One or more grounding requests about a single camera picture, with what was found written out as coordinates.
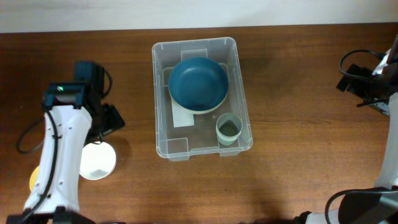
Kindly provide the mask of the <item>white small bowl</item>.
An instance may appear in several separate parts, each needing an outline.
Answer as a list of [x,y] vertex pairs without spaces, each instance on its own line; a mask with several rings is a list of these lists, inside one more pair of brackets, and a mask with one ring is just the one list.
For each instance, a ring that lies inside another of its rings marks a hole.
[[80,175],[88,180],[100,180],[116,167],[116,151],[106,142],[89,143],[83,147]]

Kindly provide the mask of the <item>yellow small bowl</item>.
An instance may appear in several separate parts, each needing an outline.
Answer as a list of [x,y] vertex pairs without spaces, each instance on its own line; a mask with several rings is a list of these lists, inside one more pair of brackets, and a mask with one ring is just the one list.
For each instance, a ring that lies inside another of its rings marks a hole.
[[36,183],[36,180],[37,180],[37,176],[38,176],[38,173],[39,173],[39,169],[40,169],[40,166],[37,166],[37,167],[34,169],[34,171],[31,173],[31,175],[30,175],[30,179],[29,179],[29,188],[30,188],[30,191],[33,191],[33,189],[34,189],[34,187],[35,187],[35,183]]

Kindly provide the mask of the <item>dark blue bowl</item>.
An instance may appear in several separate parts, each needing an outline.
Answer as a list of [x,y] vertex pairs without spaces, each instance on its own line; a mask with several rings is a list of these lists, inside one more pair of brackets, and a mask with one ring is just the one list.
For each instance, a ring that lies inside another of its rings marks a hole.
[[171,71],[168,85],[174,102],[194,113],[214,110],[229,92],[228,74],[218,62],[205,57],[178,63]]

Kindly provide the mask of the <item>beige bowl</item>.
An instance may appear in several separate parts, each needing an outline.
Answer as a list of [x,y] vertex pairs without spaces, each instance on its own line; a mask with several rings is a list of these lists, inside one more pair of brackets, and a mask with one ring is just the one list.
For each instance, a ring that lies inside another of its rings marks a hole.
[[182,110],[184,110],[184,111],[186,111],[186,112],[188,112],[188,113],[191,113],[191,114],[207,114],[207,113],[210,113],[210,112],[212,112],[212,111],[215,111],[215,110],[217,110],[223,103],[224,103],[224,101],[225,101],[225,99],[228,97],[228,95],[221,101],[221,103],[219,103],[217,106],[215,106],[214,108],[210,108],[210,109],[208,109],[208,110],[203,110],[203,111],[195,111],[195,110],[189,110],[189,109],[186,109],[186,108],[184,108],[183,106],[181,106],[181,105],[179,105],[172,97],[170,97],[170,99],[171,99],[171,102],[172,103],[174,103],[175,105],[177,105],[180,109],[182,109]]

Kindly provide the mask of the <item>cream plastic cup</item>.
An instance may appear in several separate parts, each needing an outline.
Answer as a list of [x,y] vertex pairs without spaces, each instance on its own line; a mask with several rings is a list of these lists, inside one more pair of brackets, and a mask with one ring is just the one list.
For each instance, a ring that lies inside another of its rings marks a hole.
[[222,143],[225,142],[225,143],[228,143],[228,144],[229,143],[234,143],[235,140],[237,140],[240,135],[241,135],[241,133],[238,133],[238,134],[236,134],[234,136],[225,136],[224,134],[217,132],[218,141],[222,142]]

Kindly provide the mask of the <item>grey plastic cup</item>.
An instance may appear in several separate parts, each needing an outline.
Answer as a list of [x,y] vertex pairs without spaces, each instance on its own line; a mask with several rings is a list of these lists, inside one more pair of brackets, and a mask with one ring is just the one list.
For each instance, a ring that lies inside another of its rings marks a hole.
[[241,118],[234,113],[222,114],[216,122],[216,132],[222,133],[225,136],[234,136],[241,133],[243,122]]

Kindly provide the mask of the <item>mint green plastic cup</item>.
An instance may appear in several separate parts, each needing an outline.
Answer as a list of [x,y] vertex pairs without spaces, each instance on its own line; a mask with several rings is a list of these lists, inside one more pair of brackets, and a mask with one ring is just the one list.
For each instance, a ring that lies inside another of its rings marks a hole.
[[217,137],[217,139],[218,139],[218,142],[224,146],[230,146],[237,140],[237,138],[225,139],[225,138],[221,138],[219,136]]

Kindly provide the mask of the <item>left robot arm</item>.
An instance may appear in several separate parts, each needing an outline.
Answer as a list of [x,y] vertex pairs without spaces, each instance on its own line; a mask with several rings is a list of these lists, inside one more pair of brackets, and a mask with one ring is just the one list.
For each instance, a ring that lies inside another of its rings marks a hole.
[[102,104],[104,86],[90,82],[52,83],[42,102],[45,135],[33,191],[7,223],[92,223],[79,213],[78,179],[84,146],[125,123],[113,105]]

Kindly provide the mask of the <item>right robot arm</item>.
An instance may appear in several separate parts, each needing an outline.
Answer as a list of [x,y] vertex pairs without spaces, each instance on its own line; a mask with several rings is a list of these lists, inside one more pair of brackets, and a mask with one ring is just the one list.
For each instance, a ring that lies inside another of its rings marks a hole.
[[333,194],[322,213],[303,212],[294,223],[397,223],[397,42],[385,53],[374,52],[379,65],[370,70],[356,64],[339,69],[339,91],[348,91],[389,117],[389,133],[378,180],[370,189]]

